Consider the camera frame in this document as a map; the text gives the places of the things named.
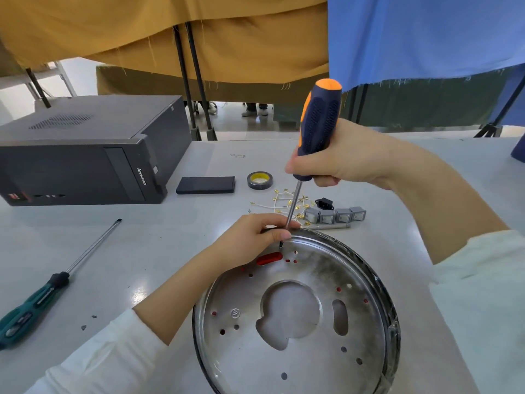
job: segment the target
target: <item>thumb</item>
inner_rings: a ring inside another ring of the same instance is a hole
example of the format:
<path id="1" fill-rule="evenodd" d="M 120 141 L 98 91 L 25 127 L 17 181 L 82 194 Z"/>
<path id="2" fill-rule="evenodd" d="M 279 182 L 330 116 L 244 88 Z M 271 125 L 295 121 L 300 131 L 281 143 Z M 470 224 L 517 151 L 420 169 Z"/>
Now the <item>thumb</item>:
<path id="1" fill-rule="evenodd" d="M 329 162 L 329 150 L 325 149 L 311 155 L 298 156 L 288 161 L 285 171 L 288 174 L 332 175 L 332 164 Z"/>
<path id="2" fill-rule="evenodd" d="M 269 230 L 261 234 L 266 246 L 271 245 L 273 242 L 287 241 L 292 237 L 290 231 L 287 230 Z"/>

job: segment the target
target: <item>left hand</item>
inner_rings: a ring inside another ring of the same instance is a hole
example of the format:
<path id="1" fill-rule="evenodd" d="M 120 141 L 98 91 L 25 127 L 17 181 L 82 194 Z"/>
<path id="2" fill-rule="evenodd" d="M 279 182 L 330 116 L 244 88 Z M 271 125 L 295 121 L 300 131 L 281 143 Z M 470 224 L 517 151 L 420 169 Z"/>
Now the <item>left hand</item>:
<path id="1" fill-rule="evenodd" d="M 280 229 L 262 234 L 267 225 L 284 227 L 286 216 L 276 213 L 243 215 L 210 246 L 225 270 L 249 263 L 273 242 L 291 238 L 289 231 Z M 290 228 L 300 226 L 298 222 L 290 221 Z"/>

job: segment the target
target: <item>black metal pole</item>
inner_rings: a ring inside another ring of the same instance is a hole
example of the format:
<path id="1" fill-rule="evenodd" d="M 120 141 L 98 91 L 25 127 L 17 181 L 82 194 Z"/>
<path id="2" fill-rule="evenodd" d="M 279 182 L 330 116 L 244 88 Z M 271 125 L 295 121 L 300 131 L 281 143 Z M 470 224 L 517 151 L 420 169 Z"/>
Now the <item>black metal pole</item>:
<path id="1" fill-rule="evenodd" d="M 519 97 L 519 95 L 522 92 L 524 87 L 525 87 L 525 75 L 523 76 L 523 78 L 521 79 L 520 83 L 518 84 L 518 86 L 516 87 L 516 89 L 514 90 L 512 95 L 510 96 L 510 98 L 507 101 L 507 103 L 501 109 L 501 112 L 498 113 L 498 115 L 496 116 L 494 121 L 484 125 L 483 127 L 481 127 L 481 130 L 479 130 L 476 133 L 474 138 L 481 138 L 483 136 L 493 137 L 495 135 L 495 133 L 496 133 L 496 131 L 498 129 L 497 125 L 503 120 L 503 118 L 505 117 L 505 115 L 507 114 L 509 109 L 512 107 L 512 105 L 514 104 L 516 99 Z"/>
<path id="2" fill-rule="evenodd" d="M 193 31 L 191 22 L 186 22 L 186 30 L 188 32 L 189 49 L 192 52 L 193 65 L 195 67 L 195 75 L 197 76 L 197 84 L 199 86 L 200 99 L 202 100 L 204 116 L 206 117 L 206 125 L 208 126 L 208 139 L 211 141 L 217 141 L 217 135 L 212 126 L 212 121 L 209 119 L 208 102 L 206 100 L 206 94 L 204 93 L 204 85 L 202 82 L 202 76 L 200 75 L 199 60 L 197 58 L 197 50 L 195 49 L 195 40 L 193 39 Z"/>
<path id="3" fill-rule="evenodd" d="M 363 113 L 364 101 L 366 99 L 366 93 L 368 92 L 368 84 L 363 86 L 363 92 L 361 93 L 361 99 L 359 99 L 358 115 L 355 117 L 355 122 L 359 124 L 361 120 L 361 114 Z"/>
<path id="4" fill-rule="evenodd" d="M 49 103 L 49 99 L 44 94 L 43 89 L 40 86 L 40 83 L 38 82 L 38 80 L 36 79 L 35 74 L 30 68 L 27 68 L 26 72 L 27 72 L 27 75 L 30 77 L 31 82 L 35 86 L 36 91 L 38 92 L 38 95 L 40 96 L 40 98 L 42 98 L 43 104 L 46 106 L 47 109 L 49 109 L 51 107 L 51 104 Z"/>
<path id="5" fill-rule="evenodd" d="M 355 99 L 358 95 L 358 88 L 354 87 L 352 89 L 352 95 L 350 97 L 350 105 L 348 105 L 348 120 L 352 121 L 353 114 L 354 114 L 354 107 L 355 107 Z"/>
<path id="6" fill-rule="evenodd" d="M 182 81 L 184 83 L 184 92 L 186 93 L 186 102 L 188 104 L 189 118 L 192 121 L 192 139 L 200 141 L 199 128 L 195 124 L 195 116 L 193 114 L 192 95 L 189 91 L 188 73 L 186 71 L 186 63 L 184 62 L 184 52 L 182 51 L 182 42 L 180 40 L 179 28 L 177 25 L 173 26 L 173 36 L 175 37 L 175 45 L 177 46 L 177 54 L 179 55 L 180 72 L 182 73 Z"/>

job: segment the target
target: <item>stainless steel base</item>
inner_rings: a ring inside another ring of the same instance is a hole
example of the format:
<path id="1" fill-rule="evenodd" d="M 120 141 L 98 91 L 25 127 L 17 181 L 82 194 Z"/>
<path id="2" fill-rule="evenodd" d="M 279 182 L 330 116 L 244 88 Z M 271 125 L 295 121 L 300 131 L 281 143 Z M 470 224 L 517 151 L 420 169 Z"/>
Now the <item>stainless steel base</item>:
<path id="1" fill-rule="evenodd" d="M 399 360 L 397 314 L 350 248 L 296 230 L 282 259 L 222 274 L 195 305 L 195 349 L 217 393 L 386 393 Z"/>

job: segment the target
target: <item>electrical tape roll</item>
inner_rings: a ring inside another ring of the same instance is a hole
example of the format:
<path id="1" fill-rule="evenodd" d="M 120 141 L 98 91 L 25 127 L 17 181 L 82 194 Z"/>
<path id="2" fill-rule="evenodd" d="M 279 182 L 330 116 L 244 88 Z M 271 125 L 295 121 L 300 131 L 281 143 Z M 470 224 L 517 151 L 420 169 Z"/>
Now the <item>electrical tape roll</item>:
<path id="1" fill-rule="evenodd" d="M 268 189 L 273 185 L 273 177 L 266 171 L 256 171 L 247 178 L 248 186 L 257 191 Z"/>

